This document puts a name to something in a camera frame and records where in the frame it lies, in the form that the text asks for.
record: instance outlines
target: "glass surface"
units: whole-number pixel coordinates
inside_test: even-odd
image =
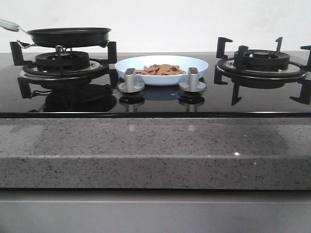
[[[145,89],[136,94],[124,95],[116,86],[119,78],[116,70],[111,69],[101,77],[93,79],[84,92],[78,88],[75,91],[66,91],[63,86],[58,87],[57,92],[50,91],[38,84],[24,85],[20,79],[22,67],[14,65],[0,69],[0,113],[1,117],[28,117],[27,114],[35,112],[61,112],[61,114],[72,113],[73,117],[82,116],[81,113],[100,113],[98,116],[122,117],[125,113],[136,113],[135,117],[180,117],[182,113],[188,113],[191,117],[205,117],[210,113],[240,114],[240,113],[310,113],[311,105],[311,75],[303,81],[292,83],[275,84],[260,82],[239,83],[233,79],[222,76],[223,84],[214,83],[215,65],[219,61],[215,55],[189,55],[208,62],[209,67],[203,79],[207,85],[202,95],[192,94],[185,96],[177,85],[175,86],[146,86]],[[101,59],[97,54],[92,58]],[[119,56],[122,60],[132,56]],[[291,61],[307,63],[299,57],[291,56]],[[37,96],[24,98],[21,94],[20,85],[24,95],[35,93]],[[66,88],[70,89],[70,82],[66,82]]]

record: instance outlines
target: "white wall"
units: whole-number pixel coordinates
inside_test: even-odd
[[[310,0],[0,0],[0,18],[26,30],[108,27],[119,52],[215,51],[218,36],[252,49],[300,50],[311,44]],[[9,41],[31,43],[0,28],[0,52]],[[27,52],[51,51],[30,48]],[[84,51],[98,51],[99,47]]]

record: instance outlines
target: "pan handle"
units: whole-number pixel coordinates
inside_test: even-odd
[[[10,21],[6,21],[4,19],[0,19],[0,27],[3,27],[4,29],[12,32],[18,32],[19,31],[19,25],[16,23],[12,23]]]

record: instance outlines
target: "white bowl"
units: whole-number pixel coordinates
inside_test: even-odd
[[[128,68],[144,69],[144,66],[149,67],[153,64],[169,64],[179,66],[180,69],[188,72],[189,67],[196,67],[199,70],[200,78],[204,76],[208,63],[193,57],[173,56],[173,55],[153,55],[133,57],[121,60],[116,63],[115,68],[121,78],[124,78],[124,73]],[[136,77],[139,82],[146,85],[178,85],[180,82],[188,80],[188,74],[177,75],[143,75],[137,74]]]

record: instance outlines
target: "black glass cooktop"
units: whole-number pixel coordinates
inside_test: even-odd
[[[90,57],[101,57],[99,54]],[[65,86],[25,83],[21,67],[0,69],[0,117],[310,117],[311,74],[295,81],[261,81],[222,75],[215,79],[215,55],[187,54],[208,62],[200,94],[176,86],[146,86],[125,95],[116,89],[116,70]],[[118,60],[130,56],[118,56]],[[291,61],[306,64],[299,56]]]

